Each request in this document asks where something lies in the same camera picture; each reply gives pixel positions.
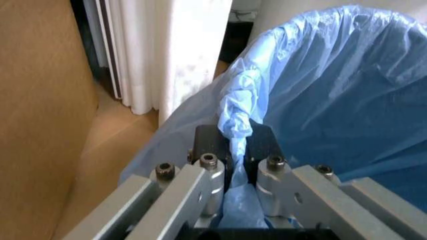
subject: cardboard box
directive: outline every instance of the cardboard box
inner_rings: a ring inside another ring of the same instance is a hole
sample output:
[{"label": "cardboard box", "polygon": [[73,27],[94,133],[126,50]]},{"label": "cardboard box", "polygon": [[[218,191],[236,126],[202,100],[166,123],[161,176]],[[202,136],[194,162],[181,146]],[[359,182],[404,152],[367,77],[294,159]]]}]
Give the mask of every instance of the cardboard box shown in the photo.
[{"label": "cardboard box", "polygon": [[0,0],[0,239],[49,239],[97,107],[69,0]]}]

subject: blue plastic bag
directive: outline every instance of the blue plastic bag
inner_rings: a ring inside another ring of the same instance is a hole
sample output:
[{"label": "blue plastic bag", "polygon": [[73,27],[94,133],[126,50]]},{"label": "blue plastic bag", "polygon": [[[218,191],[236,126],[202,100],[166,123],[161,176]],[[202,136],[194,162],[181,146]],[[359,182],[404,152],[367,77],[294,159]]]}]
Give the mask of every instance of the blue plastic bag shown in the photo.
[{"label": "blue plastic bag", "polygon": [[427,211],[427,27],[414,19],[350,5],[261,34],[172,114],[120,182],[164,161],[182,167],[196,126],[217,124],[236,166],[220,226],[265,227],[241,168],[249,119],[272,127],[291,167],[371,177]]}]

